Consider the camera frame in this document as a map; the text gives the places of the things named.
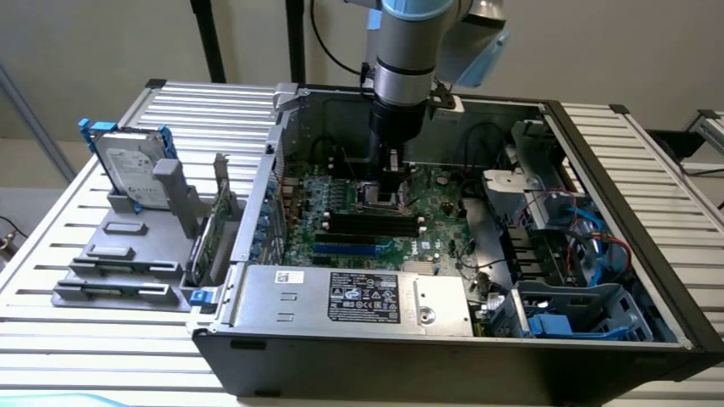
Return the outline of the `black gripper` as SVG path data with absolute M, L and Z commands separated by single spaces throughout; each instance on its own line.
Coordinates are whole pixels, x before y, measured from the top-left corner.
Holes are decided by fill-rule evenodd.
M 381 194 L 398 191 L 402 182 L 404 144 L 421 131 L 424 103 L 400 106 L 374 99 L 370 104 L 369 128 L 377 139 L 377 181 Z

